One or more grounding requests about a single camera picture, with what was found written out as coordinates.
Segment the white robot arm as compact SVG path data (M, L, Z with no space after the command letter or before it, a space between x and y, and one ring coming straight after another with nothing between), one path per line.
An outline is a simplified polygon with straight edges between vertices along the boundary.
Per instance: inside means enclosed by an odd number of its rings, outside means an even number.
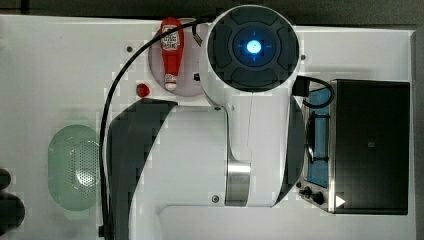
M111 122L105 239L161 240L159 216L171 206L277 205L303 167L299 50L270 8L218 16L200 48L202 105L140 99Z

